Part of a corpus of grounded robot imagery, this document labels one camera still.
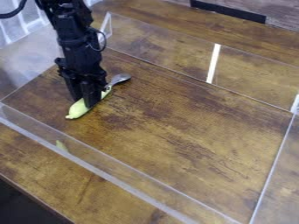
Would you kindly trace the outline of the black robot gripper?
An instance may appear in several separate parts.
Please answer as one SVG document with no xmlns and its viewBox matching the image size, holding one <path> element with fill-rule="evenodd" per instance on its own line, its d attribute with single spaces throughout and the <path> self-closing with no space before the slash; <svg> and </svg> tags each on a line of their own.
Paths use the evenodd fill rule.
<svg viewBox="0 0 299 224">
<path fill-rule="evenodd" d="M 60 76 L 73 101 L 83 97 L 91 109 L 100 102 L 101 87 L 107 85 L 91 10 L 83 0 L 45 0 L 45 10 L 63 50 L 63 58 L 55 60 Z"/>
</svg>

